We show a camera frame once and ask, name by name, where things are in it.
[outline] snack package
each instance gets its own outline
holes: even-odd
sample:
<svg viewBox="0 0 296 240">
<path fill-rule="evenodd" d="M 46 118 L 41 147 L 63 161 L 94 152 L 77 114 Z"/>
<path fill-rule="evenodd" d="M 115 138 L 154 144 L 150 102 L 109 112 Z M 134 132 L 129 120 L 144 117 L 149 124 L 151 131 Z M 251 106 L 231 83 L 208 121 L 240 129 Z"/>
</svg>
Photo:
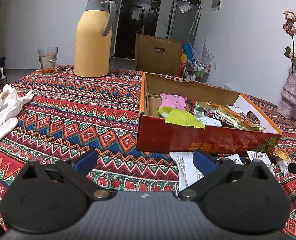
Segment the snack package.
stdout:
<svg viewBox="0 0 296 240">
<path fill-rule="evenodd" d="M 228 156 L 226 158 L 233 160 L 235 162 L 235 164 L 244 165 L 238 154 L 234 154 L 234 155 Z"/>
<path fill-rule="evenodd" d="M 216 119 L 206 117 L 200 114 L 195 114 L 194 116 L 197 118 L 199 122 L 202 122 L 205 125 L 221 126 L 221 122 Z"/>
<path fill-rule="evenodd" d="M 229 106 L 229 105 L 227 105 L 227 107 L 228 107 L 231 111 L 236 112 L 237 114 L 242 114 L 242 111 L 241 111 L 240 108 L 237 107 L 237 106 Z"/>
<path fill-rule="evenodd" d="M 172 123 L 181 126 L 193 126 L 195 128 L 204 129 L 205 125 L 199 122 L 196 117 L 187 111 L 173 108 L 165 118 L 165 123 Z"/>
<path fill-rule="evenodd" d="M 273 152 L 271 155 L 276 157 L 276 163 L 281 173 L 286 176 L 288 173 L 288 165 L 291 163 L 288 153 L 285 150 L 278 150 Z"/>
<path fill-rule="evenodd" d="M 268 169 L 272 172 L 272 174 L 274 174 L 272 169 L 272 163 L 266 153 L 250 152 L 250 151 L 247 151 L 247 153 L 250 161 L 253 161 L 256 159 L 262 160 L 267 165 Z"/>
<path fill-rule="evenodd" d="M 173 108 L 186 111 L 187 98 L 184 98 L 178 95 L 165 94 L 165 93 L 160 93 L 160 97 L 161 97 L 162 103 L 161 103 L 161 106 L 159 106 L 159 108 L 168 106 L 168 107 L 173 107 Z"/>
<path fill-rule="evenodd" d="M 199 107 L 194 108 L 194 112 L 202 111 L 200 108 L 204 109 L 210 117 L 213 117 L 216 120 L 225 122 L 237 129 L 251 130 L 251 131 L 263 131 L 264 127 L 261 127 L 257 124 L 250 122 L 247 117 L 243 114 L 238 114 L 227 107 L 207 102 L 202 103 L 198 102 Z"/>
<path fill-rule="evenodd" d="M 174 109 L 173 107 L 169 107 L 169 106 L 159 107 L 157 109 L 157 114 L 163 118 L 166 118 L 173 109 Z"/>
<path fill-rule="evenodd" d="M 179 171 L 179 191 L 191 186 L 204 175 L 195 167 L 192 152 L 171 152 L 170 157 L 177 164 Z"/>
</svg>

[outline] leaf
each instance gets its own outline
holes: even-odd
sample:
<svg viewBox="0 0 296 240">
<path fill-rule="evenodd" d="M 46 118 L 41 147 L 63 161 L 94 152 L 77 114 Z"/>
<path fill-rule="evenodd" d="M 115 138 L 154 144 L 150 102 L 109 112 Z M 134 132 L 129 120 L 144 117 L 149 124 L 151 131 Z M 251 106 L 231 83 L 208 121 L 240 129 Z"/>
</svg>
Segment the leaf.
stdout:
<svg viewBox="0 0 296 240">
<path fill-rule="evenodd" d="M 294 67 L 296 68 L 296 57 L 293 58 Z"/>
<path fill-rule="evenodd" d="M 285 56 L 286 56 L 287 58 L 289 58 L 289 55 L 290 55 L 290 51 L 286 50 L 286 51 L 285 51 Z"/>
</svg>

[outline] red box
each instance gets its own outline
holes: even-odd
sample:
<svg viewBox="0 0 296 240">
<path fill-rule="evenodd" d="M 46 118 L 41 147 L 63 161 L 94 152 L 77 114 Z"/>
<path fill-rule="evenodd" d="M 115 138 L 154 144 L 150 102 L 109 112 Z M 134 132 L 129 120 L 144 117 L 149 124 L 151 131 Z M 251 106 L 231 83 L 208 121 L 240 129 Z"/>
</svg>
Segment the red box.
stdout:
<svg viewBox="0 0 296 240">
<path fill-rule="evenodd" d="M 187 97 L 188 100 L 238 106 L 243 113 L 253 112 L 265 131 L 248 131 L 206 125 L 204 129 L 165 123 L 156 111 L 161 105 L 160 93 Z M 146 152 L 194 151 L 198 148 L 213 154 L 241 153 L 246 150 L 270 152 L 282 131 L 244 94 L 199 82 L 173 79 L 143 73 L 137 150 Z"/>
</svg>

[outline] blue gripper pad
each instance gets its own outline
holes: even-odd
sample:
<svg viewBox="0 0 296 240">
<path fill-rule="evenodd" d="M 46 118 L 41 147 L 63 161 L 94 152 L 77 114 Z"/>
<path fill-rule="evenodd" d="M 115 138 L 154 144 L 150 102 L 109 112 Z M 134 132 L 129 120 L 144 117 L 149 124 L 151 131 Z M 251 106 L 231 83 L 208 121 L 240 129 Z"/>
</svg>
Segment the blue gripper pad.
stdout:
<svg viewBox="0 0 296 240">
<path fill-rule="evenodd" d="M 207 153 L 201 153 L 199 151 L 194 151 L 192 155 L 193 164 L 195 167 L 206 176 L 214 169 L 217 168 L 219 161 L 217 158 L 210 156 Z"/>
<path fill-rule="evenodd" d="M 87 176 L 90 171 L 97 165 L 98 153 L 91 150 L 80 157 L 72 160 L 72 167 L 83 175 Z"/>
</svg>

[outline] table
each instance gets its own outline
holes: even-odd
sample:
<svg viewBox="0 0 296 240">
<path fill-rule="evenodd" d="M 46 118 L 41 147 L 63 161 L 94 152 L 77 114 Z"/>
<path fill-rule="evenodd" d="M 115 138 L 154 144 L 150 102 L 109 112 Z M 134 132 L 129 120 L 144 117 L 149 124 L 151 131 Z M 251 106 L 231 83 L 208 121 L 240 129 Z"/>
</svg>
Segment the table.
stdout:
<svg viewBox="0 0 296 240">
<path fill-rule="evenodd" d="M 30 90 L 35 96 L 18 115 L 17 127 L 0 141 L 0 200 L 27 160 L 51 164 L 89 147 L 105 149 L 98 150 L 98 164 L 88 175 L 102 187 L 178 192 L 178 168 L 170 156 L 136 150 L 141 77 L 138 71 L 114 69 L 105 77 L 79 78 L 73 66 L 60 65 L 54 75 L 37 70 L 12 83 L 20 96 Z M 276 148 L 288 151 L 296 163 L 293 121 L 280 116 L 275 105 L 248 97 L 283 130 Z M 283 231 L 296 239 L 296 175 L 283 177 L 277 165 L 273 168 L 291 200 Z"/>
</svg>

